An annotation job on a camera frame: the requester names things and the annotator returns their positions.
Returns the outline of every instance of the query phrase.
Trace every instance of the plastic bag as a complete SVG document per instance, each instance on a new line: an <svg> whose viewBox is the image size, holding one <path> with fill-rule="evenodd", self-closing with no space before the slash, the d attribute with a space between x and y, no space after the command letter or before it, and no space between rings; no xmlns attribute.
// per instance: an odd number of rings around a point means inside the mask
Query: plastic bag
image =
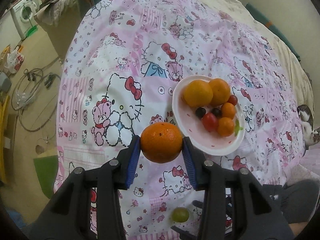
<svg viewBox="0 0 320 240"><path fill-rule="evenodd" d="M16 93L13 96L14 96L14 101L18 105L17 109L24 108L26 105L33 103L36 99L36 94L37 92L31 95L30 93L16 90Z"/></svg>
<svg viewBox="0 0 320 240"><path fill-rule="evenodd" d="M19 47L16 47L16 49L9 53L7 57L7 64L5 67L9 69L11 74L15 74L20 69L24 60L24 56L18 52L18 49Z"/></svg>

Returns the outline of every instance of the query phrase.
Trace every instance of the cherry tomato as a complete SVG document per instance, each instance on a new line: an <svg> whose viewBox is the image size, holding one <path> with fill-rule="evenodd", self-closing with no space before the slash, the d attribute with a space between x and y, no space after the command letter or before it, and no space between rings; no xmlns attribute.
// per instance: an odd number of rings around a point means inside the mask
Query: cherry tomato
<svg viewBox="0 0 320 240"><path fill-rule="evenodd" d="M231 103L234 106L236 106L236 104L238 103L238 98L235 95L231 95L228 99L228 103Z"/></svg>
<svg viewBox="0 0 320 240"><path fill-rule="evenodd" d="M213 132L218 128L218 119L209 112L202 117L202 124L208 132Z"/></svg>

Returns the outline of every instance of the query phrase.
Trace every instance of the pink bedsheet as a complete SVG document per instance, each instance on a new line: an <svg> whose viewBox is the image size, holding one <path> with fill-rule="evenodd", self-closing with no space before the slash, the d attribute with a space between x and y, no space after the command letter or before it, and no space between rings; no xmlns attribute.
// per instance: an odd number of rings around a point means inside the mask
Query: pink bedsheet
<svg viewBox="0 0 320 240"><path fill-rule="evenodd" d="M304 143L287 73L267 39L197 0L102 0L84 17L65 59L54 189L74 167L92 169L115 157L149 124L175 124L172 92L192 74L226 80L246 120L241 146L208 158L224 168L245 166L262 184L284 184ZM189 184L181 155L166 164L141 155L136 172L130 189L119 192L128 239L177 239L170 229L177 206L190 213L178 226L198 230L201 210L191 202L203 192ZM226 217L226 229L231 225Z"/></svg>

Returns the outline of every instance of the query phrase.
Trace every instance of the green mat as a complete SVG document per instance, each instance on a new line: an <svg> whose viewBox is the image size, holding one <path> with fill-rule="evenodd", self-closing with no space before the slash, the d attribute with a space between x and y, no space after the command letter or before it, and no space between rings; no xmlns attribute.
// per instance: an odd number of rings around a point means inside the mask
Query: green mat
<svg viewBox="0 0 320 240"><path fill-rule="evenodd" d="M33 159L42 192L47 198L53 196L53 185L58 173L58 156Z"/></svg>

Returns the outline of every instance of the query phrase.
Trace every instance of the orange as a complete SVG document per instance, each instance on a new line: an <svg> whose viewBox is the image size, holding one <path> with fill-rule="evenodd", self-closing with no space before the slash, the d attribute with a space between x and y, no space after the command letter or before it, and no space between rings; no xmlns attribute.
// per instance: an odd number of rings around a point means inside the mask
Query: orange
<svg viewBox="0 0 320 240"><path fill-rule="evenodd" d="M221 112L222 117L229 117L233 119L236 115L236 108L233 104L227 102L221 106Z"/></svg>
<svg viewBox="0 0 320 240"><path fill-rule="evenodd" d="M234 128L235 128L235 124L233 123L232 119L228 117L222 117L219 119L217 132L222 137L228 137L231 134L233 134Z"/></svg>
<svg viewBox="0 0 320 240"><path fill-rule="evenodd" d="M213 92L210 103L212 106L220 106L228 101L230 97L230 87L227 82L220 78L215 78L209 82L209 85Z"/></svg>
<svg viewBox="0 0 320 240"><path fill-rule="evenodd" d="M140 148L148 160L167 163L173 161L181 152L182 135L175 125L156 122L143 130Z"/></svg>
<svg viewBox="0 0 320 240"><path fill-rule="evenodd" d="M203 80L193 80L183 91L183 98L190 107L206 106L211 102L212 96L209 83Z"/></svg>

